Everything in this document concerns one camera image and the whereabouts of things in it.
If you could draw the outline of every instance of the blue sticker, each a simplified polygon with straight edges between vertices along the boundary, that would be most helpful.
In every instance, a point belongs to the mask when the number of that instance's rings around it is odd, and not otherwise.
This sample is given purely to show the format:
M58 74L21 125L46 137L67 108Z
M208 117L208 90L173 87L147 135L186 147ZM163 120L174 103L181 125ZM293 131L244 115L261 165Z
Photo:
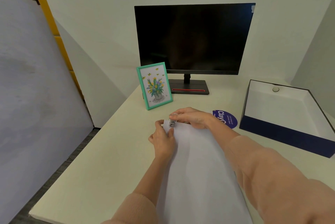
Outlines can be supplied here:
M232 114L223 110L213 110L213 116L220 119L229 128L234 129L237 126L237 119Z

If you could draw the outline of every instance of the pink sleeve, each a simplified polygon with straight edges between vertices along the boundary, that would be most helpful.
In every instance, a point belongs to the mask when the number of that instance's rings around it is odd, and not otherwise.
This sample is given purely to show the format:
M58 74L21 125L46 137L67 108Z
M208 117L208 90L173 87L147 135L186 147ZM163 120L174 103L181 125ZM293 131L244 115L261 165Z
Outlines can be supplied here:
M143 195L129 194L114 216L102 224L157 224L156 207Z
M307 179L277 151L238 136L224 152L264 223L335 223L335 191Z

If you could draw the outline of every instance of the floor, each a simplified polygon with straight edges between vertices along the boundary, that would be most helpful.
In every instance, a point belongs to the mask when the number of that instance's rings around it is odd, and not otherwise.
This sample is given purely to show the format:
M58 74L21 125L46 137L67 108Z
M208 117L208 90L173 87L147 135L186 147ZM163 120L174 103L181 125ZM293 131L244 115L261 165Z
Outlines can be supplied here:
M58 179L64 170L73 162L78 154L85 148L91 139L98 133L99 129L93 129L92 132L84 139L77 149L69 156L69 158L60 166L60 168L49 178L49 180L36 192L30 201L23 207L23 209L15 216L9 224L48 224L48 222L36 220L29 216L30 209L40 200L44 193L50 186Z

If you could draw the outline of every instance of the black monitor screen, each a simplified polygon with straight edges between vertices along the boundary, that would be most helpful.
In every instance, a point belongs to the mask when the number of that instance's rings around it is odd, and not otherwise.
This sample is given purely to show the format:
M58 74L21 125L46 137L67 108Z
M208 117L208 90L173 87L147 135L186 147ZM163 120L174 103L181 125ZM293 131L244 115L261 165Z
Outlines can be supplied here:
M255 3L135 6L141 65L238 74Z

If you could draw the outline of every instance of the monitor stand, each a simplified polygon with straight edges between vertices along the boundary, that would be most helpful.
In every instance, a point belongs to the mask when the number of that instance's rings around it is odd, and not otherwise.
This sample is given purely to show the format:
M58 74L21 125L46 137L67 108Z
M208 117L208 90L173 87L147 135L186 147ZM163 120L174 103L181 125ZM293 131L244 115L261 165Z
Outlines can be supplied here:
M208 95L209 90L204 80L191 80L190 74L184 74L182 79L169 79L171 93Z

